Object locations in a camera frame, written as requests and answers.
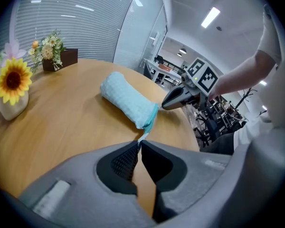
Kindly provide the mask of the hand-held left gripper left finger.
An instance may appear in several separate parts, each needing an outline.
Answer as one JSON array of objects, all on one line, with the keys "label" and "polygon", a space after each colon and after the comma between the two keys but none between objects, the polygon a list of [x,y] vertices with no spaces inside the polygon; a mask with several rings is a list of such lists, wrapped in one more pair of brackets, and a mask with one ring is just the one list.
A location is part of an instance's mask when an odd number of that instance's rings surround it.
[{"label": "hand-held left gripper left finger", "polygon": [[154,225],[132,182],[136,141],[76,155],[54,167],[19,196],[30,225]]}]

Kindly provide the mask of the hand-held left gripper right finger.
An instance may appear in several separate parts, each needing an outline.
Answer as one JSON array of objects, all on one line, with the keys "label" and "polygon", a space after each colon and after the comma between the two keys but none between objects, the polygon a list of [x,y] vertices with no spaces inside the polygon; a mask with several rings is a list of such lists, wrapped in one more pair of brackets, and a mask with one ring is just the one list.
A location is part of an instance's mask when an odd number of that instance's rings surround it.
[{"label": "hand-held left gripper right finger", "polygon": [[179,149],[141,141],[142,162],[156,185],[152,218],[171,219],[197,203],[227,167],[229,155]]}]

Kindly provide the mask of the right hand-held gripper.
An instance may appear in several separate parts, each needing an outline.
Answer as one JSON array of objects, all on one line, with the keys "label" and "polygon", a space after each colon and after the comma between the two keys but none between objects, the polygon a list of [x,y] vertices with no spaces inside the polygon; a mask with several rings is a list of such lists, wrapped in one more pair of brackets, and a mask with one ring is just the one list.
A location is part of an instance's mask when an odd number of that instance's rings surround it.
[{"label": "right hand-held gripper", "polygon": [[219,76],[213,67],[205,60],[196,58],[181,75],[185,87],[175,87],[162,102],[164,110],[182,108],[193,105],[198,110],[207,107],[209,94],[217,84]]}]

